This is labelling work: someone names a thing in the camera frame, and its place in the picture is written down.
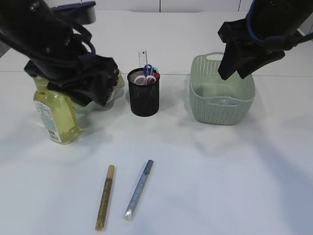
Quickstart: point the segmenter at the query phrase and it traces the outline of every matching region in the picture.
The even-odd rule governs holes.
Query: glitter pen
[[[140,196],[143,192],[143,189],[145,188],[145,184],[146,184],[148,176],[150,174],[152,165],[153,165],[153,161],[149,160],[143,173],[142,173],[142,175],[141,175],[141,177],[140,177],[140,180],[139,180],[138,185],[135,189],[135,192],[133,193],[131,201],[129,202],[129,205],[128,205],[126,212],[124,214],[124,219],[126,219],[128,221],[131,221],[131,219],[133,217],[133,214],[134,214],[134,211],[135,211],[137,204],[139,202]]]
[[[109,166],[107,178],[104,183],[103,194],[101,198],[99,214],[98,214],[97,224],[96,224],[97,231],[102,231],[104,228],[104,224],[106,222],[107,210],[108,210],[111,188],[112,188],[113,177],[114,177],[114,169],[115,167],[113,165]]]

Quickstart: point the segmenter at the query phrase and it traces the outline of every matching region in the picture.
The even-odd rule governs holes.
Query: silver glitter marker
[[[141,175],[141,177],[140,177],[140,180],[137,184],[135,192],[133,193],[131,201],[129,202],[129,205],[128,205],[126,212],[124,214],[124,219],[126,219],[128,221],[131,221],[131,219],[133,217],[134,211],[136,210],[137,204],[140,200],[140,196],[143,192],[143,189],[145,188],[145,185],[146,185],[148,176],[150,174],[152,165],[153,165],[153,161],[149,160],[143,173],[142,173],[142,175]]]

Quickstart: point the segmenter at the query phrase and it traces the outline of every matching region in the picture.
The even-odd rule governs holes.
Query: green basket
[[[234,73],[223,81],[218,73],[220,60],[210,60],[216,52],[197,56],[191,67],[190,101],[195,118],[204,123],[234,125],[243,120],[255,97],[252,75],[241,79]]]

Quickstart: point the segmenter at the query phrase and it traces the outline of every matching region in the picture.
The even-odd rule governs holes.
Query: plastic bottle
[[[34,102],[51,140],[68,144],[81,132],[71,99],[47,89],[48,81],[33,77],[37,87]]]

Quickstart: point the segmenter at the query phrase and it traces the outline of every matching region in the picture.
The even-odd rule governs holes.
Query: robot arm
[[[313,12],[312,0],[254,0],[245,19],[225,22],[218,34],[226,43],[219,74],[227,80],[235,71],[245,78],[282,59],[290,50],[313,39],[297,31]]]
[[[30,58],[26,72],[47,78],[50,90],[83,106],[104,106],[119,73],[112,58],[96,55],[92,35],[82,26],[94,22],[94,6],[50,9],[43,0],[0,1],[0,40]]]

